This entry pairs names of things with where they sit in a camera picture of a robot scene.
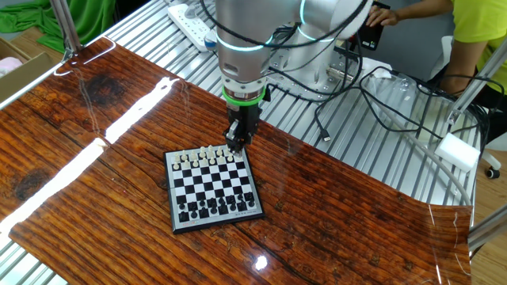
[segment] wooden table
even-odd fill
[[[178,80],[105,139],[163,77],[102,38],[0,112],[1,218],[61,188],[10,236],[69,283],[471,282],[470,207],[418,202],[266,123],[249,147],[266,217],[173,235],[163,153],[223,144],[224,102]]]

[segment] electrical outlet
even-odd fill
[[[185,16],[185,11],[188,8],[189,6],[186,4],[169,7],[169,17],[199,51],[208,51],[204,45],[204,38],[210,31],[210,28],[199,17],[188,19]]]

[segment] hand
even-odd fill
[[[389,9],[380,9],[378,6],[372,6],[370,9],[370,17],[366,25],[375,27],[378,23],[382,26],[396,25],[399,22],[398,15],[395,11]]]

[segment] yellow shirt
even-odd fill
[[[487,41],[477,63],[481,70],[507,34],[507,0],[452,0],[454,4],[454,38],[462,43]],[[507,62],[492,78],[507,89]],[[488,85],[501,92],[495,84]]]

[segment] green ring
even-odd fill
[[[262,94],[259,97],[255,98],[251,101],[240,101],[240,100],[234,99],[233,97],[230,97],[225,92],[225,86],[222,87],[222,94],[228,103],[231,103],[233,105],[240,106],[240,107],[248,107],[248,106],[255,105],[255,104],[259,103],[264,98],[264,95],[266,95],[266,88],[264,88],[264,90],[262,90]]]

